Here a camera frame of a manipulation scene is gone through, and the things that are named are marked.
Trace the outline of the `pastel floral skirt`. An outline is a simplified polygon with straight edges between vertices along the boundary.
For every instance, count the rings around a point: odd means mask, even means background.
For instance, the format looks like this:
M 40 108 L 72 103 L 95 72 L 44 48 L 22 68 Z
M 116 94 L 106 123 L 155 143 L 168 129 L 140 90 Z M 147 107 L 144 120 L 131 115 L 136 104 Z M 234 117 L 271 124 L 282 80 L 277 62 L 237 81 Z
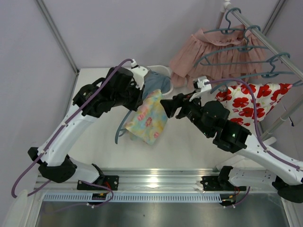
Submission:
M 141 139 L 148 145 L 153 145 L 163 132 L 168 117 L 160 101 L 163 99 L 161 90 L 151 92 L 133 118 L 124 128 L 136 139 Z

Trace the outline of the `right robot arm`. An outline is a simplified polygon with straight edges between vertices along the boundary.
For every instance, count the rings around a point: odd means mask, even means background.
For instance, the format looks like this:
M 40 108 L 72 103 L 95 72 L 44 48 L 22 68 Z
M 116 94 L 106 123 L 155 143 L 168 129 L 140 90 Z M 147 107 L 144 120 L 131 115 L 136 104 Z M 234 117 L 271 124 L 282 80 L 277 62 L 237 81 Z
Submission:
M 205 176 L 201 184 L 205 191 L 249 191 L 275 189 L 283 199 L 302 203 L 303 163 L 287 157 L 270 145 L 262 147 L 258 138 L 247 128 L 228 120 L 229 110 L 219 101 L 201 105 L 193 94 L 178 94 L 160 101 L 166 115 L 188 118 L 218 149 L 240 155 L 263 166 L 265 170 L 245 170 L 223 166 L 216 177 Z

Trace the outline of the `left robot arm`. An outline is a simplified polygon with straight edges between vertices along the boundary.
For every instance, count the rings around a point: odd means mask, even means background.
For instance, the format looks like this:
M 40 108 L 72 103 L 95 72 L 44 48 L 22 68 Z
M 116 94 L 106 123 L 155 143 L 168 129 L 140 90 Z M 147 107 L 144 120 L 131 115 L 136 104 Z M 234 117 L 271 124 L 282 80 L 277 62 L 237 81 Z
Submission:
M 143 66 L 112 67 L 106 77 L 84 85 L 51 137 L 40 147 L 28 151 L 32 160 L 39 159 L 40 174 L 56 183 L 77 180 L 102 184 L 105 176 L 96 164 L 76 161 L 68 153 L 82 133 L 102 114 L 117 106 L 137 111 L 143 103 L 147 74 L 148 69 Z

